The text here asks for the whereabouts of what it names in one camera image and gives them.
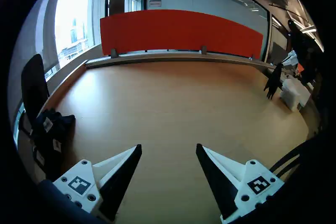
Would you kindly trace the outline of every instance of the sky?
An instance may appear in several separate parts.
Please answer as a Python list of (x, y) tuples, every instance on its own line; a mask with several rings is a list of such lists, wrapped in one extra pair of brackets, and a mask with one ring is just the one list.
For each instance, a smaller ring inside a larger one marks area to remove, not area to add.
[(72, 21), (76, 18), (76, 24), (87, 27), (87, 12), (89, 0), (58, 0), (55, 14), (55, 40), (57, 54), (71, 44), (70, 31)]

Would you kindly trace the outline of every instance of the red divider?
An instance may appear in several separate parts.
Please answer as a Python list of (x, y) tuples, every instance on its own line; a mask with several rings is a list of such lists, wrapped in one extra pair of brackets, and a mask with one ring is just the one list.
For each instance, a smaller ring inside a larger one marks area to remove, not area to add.
[(147, 10), (115, 14), (100, 20), (102, 51), (200, 50), (258, 59), (263, 35), (236, 22), (208, 14)]

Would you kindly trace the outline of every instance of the wooden tabletop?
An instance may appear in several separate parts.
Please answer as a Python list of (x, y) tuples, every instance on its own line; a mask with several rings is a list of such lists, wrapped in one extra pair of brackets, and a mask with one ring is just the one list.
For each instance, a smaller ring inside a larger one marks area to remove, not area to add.
[(142, 157), (116, 223), (220, 223), (196, 144), (270, 168), (306, 140), (299, 112), (266, 98), (267, 78), (251, 66), (156, 62), (87, 70), (58, 104), (74, 114), (66, 171), (142, 144)]

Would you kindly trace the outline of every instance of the chair backrest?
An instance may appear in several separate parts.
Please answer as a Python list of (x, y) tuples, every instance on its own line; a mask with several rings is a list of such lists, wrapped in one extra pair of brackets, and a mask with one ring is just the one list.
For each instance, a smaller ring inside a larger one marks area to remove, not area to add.
[(34, 55), (21, 73), (21, 90), (24, 108), (32, 124), (49, 97), (40, 54)]

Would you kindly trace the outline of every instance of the building outside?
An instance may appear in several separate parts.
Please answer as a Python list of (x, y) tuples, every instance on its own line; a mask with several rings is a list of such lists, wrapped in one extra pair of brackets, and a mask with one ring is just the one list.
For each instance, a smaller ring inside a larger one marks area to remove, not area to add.
[(70, 38), (71, 44), (58, 54), (58, 62), (61, 68), (89, 48), (84, 23), (77, 25), (76, 19), (72, 22)]

